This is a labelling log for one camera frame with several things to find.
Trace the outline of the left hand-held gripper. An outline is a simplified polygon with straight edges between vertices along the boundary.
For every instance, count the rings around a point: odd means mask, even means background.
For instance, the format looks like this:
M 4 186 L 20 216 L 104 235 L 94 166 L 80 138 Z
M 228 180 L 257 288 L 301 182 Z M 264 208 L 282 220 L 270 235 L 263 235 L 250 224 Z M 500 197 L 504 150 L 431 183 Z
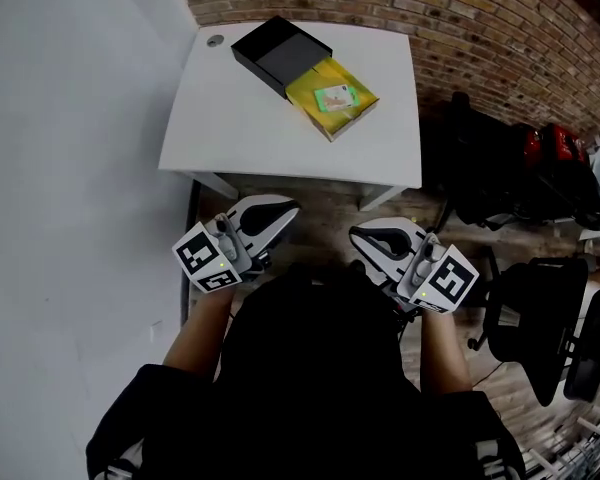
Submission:
M 285 196 L 248 196 L 227 214 L 217 214 L 205 225 L 197 223 L 173 246 L 173 253 L 188 279 L 205 294 L 253 281 L 265 270 L 258 266 L 256 256 L 277 239 L 299 211 L 300 205 Z

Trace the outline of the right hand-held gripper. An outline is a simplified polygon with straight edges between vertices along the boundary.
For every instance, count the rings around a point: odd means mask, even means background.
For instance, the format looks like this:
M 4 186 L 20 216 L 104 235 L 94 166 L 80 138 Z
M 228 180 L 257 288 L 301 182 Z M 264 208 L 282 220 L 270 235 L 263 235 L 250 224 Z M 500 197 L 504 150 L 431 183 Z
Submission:
M 389 279 L 401 279 L 399 297 L 430 311 L 454 312 L 479 278 L 457 247 L 444 247 L 434 233 L 425 236 L 424 230 L 406 217 L 361 223 L 349 229 L 349 238 L 377 270 Z M 417 251 L 407 270 L 406 251 Z

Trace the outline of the green and white small box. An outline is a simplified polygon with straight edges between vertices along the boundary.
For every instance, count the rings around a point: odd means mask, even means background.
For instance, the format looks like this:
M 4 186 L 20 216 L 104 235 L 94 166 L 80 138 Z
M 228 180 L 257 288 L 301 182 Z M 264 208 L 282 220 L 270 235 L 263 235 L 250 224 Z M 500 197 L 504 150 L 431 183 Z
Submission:
M 318 109 L 323 113 L 343 111 L 359 105 L 355 88 L 346 84 L 316 89 L 314 96 Z

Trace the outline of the black box with yellow interior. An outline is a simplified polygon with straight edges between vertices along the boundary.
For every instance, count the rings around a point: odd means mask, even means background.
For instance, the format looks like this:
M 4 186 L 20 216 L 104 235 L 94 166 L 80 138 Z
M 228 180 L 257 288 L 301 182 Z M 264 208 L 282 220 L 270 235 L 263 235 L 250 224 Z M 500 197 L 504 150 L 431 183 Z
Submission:
M 329 141 L 369 114 L 379 98 L 333 58 L 333 50 L 290 21 L 275 16 L 231 45 L 234 58 L 302 112 Z M 323 113 L 316 89 L 349 85 L 357 107 Z

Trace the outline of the person's left forearm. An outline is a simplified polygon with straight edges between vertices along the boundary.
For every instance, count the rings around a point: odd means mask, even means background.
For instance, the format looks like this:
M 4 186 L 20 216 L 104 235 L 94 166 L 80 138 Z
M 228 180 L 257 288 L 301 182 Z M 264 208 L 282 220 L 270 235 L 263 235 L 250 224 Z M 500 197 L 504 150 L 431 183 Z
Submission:
M 171 345 L 163 365 L 211 382 L 219 364 L 235 287 L 202 295 Z

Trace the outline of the person's right forearm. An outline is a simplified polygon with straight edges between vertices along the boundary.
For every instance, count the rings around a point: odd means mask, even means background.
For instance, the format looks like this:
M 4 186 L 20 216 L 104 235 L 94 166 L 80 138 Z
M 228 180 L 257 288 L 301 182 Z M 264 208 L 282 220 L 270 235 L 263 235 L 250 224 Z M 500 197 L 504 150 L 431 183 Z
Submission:
M 422 314 L 420 389 L 430 396 L 472 390 L 452 313 L 425 310 Z

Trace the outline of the white table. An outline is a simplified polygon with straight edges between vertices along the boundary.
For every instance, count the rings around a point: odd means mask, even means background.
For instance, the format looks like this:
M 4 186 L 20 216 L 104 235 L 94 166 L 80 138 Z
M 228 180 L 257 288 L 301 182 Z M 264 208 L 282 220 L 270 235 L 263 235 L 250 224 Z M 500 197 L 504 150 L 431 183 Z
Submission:
M 246 22 L 199 30 L 172 107 L 160 169 L 184 173 L 230 199 L 238 192 L 222 179 L 224 173 L 368 184 L 362 211 L 421 188 L 418 102 L 407 35 L 300 23 L 379 98 L 369 114 L 331 142 L 235 60 L 231 45 L 256 26 Z M 215 34 L 224 42 L 208 47 Z

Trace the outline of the person's black clothing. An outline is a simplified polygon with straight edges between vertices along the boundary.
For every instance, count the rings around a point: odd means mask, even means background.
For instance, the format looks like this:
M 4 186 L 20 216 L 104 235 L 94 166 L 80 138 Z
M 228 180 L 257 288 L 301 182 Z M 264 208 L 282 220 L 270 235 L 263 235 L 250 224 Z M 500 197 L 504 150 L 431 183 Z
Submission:
M 361 265 L 295 265 L 231 306 L 209 382 L 141 367 L 86 448 L 89 480 L 523 480 L 486 394 L 423 394 Z

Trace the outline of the red bag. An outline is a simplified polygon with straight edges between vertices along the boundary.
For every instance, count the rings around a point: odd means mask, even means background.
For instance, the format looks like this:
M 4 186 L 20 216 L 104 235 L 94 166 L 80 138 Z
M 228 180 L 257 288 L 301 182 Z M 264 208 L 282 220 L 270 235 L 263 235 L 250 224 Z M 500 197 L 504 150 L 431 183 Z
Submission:
M 546 162 L 578 161 L 588 164 L 584 143 L 562 126 L 548 124 L 525 131 L 524 162 L 527 168 Z

